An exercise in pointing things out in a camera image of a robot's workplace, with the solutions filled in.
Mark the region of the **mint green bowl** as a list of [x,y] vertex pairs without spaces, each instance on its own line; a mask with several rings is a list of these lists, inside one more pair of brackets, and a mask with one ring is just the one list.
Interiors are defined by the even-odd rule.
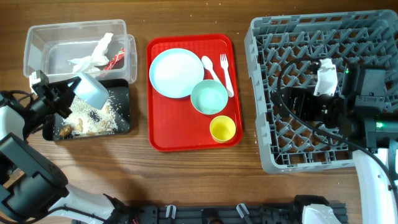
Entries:
[[228,103],[228,92],[218,81],[203,80],[192,90],[190,100],[193,107],[202,114],[213,115],[221,112]]

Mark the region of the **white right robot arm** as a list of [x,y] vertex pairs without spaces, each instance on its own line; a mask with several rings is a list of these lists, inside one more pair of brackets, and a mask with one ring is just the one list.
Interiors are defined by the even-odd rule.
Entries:
[[364,223],[397,223],[397,114],[384,112],[385,74],[384,67],[349,63],[340,95],[321,79],[314,89],[278,86],[271,95],[282,117],[348,145]]

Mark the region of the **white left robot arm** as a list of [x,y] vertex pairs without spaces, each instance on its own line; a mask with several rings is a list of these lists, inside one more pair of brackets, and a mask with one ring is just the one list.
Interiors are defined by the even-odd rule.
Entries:
[[56,114],[69,117],[76,96],[101,109],[108,91],[85,73],[51,83],[39,70],[33,78],[32,93],[1,92],[1,211],[6,215],[1,222],[34,223],[50,216],[83,223],[125,221],[125,204],[69,184],[65,174],[27,142]]

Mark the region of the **light blue bowl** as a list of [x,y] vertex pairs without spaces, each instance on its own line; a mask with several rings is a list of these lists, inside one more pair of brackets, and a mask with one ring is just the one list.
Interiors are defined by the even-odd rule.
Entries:
[[78,73],[74,78],[79,78],[74,94],[90,106],[101,110],[109,98],[107,89],[95,78],[86,73]]

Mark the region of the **yellow plastic cup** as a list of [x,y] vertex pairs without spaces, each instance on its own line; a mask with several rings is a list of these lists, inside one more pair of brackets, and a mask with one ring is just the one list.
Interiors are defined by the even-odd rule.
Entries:
[[228,116],[217,116],[210,123],[210,133],[214,141],[227,142],[236,134],[235,122]]

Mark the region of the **red snack wrapper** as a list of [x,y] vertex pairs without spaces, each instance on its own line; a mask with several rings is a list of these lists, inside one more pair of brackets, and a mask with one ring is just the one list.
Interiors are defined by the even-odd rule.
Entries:
[[103,68],[103,70],[111,70],[120,60],[125,56],[125,49],[122,48],[118,53],[109,61],[109,63]]

